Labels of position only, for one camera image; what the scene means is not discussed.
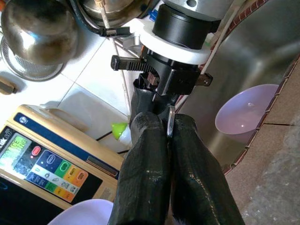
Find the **tile countertop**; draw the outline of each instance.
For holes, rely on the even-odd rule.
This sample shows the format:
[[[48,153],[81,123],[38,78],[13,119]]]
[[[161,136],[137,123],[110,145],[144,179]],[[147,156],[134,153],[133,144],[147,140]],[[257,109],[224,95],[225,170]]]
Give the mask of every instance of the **tile countertop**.
[[[79,27],[77,54],[54,79],[26,81],[14,75],[3,60],[0,61],[0,77],[15,83],[19,89],[16,94],[0,95],[0,124],[22,104],[58,107],[88,125],[86,134],[94,139],[110,132],[111,123],[127,121],[121,75],[110,68],[111,56],[115,54],[111,41]],[[119,53],[130,57],[122,49]],[[132,82],[138,73],[126,72],[125,76],[132,96]],[[114,151],[125,150],[111,136],[101,142]]]

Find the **sink basin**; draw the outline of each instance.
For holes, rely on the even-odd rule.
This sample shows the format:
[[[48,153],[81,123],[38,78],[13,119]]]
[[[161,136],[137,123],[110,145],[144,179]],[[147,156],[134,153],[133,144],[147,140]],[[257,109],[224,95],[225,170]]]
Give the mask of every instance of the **sink basin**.
[[[192,116],[200,137],[223,167],[244,145],[215,127],[219,109],[234,95],[260,84],[280,84],[300,53],[300,0],[269,0],[222,42],[207,72],[210,87],[196,87],[180,113]]]

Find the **mesh strainer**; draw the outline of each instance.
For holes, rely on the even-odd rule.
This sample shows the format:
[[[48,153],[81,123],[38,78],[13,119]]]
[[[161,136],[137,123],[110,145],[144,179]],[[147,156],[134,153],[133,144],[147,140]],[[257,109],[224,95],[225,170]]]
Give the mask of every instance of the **mesh strainer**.
[[[30,81],[41,82],[50,80],[59,74],[64,66],[64,64],[44,66],[25,61],[14,55],[4,37],[1,40],[1,55],[11,71],[19,77]]]

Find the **white plastic bowl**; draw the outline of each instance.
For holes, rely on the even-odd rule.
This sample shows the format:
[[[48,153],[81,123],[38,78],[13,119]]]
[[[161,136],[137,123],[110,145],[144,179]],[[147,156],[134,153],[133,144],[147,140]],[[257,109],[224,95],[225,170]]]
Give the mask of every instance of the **white plastic bowl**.
[[[274,98],[278,85],[263,84],[232,97],[219,110],[216,128],[241,143],[247,143]]]
[[[91,199],[63,211],[48,225],[107,225],[112,210],[112,202]]]

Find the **stainless steel pot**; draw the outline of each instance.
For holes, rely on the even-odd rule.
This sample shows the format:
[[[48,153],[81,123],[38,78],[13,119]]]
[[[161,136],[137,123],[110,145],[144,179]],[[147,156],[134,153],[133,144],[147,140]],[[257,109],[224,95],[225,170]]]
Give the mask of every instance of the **stainless steel pot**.
[[[76,52],[78,28],[72,13],[56,0],[10,0],[1,16],[10,49],[38,65],[66,63]]]
[[[79,0],[83,9],[98,25],[104,26],[101,13],[94,0]],[[157,0],[105,0],[105,10],[112,27],[119,27],[128,21],[147,13]]]

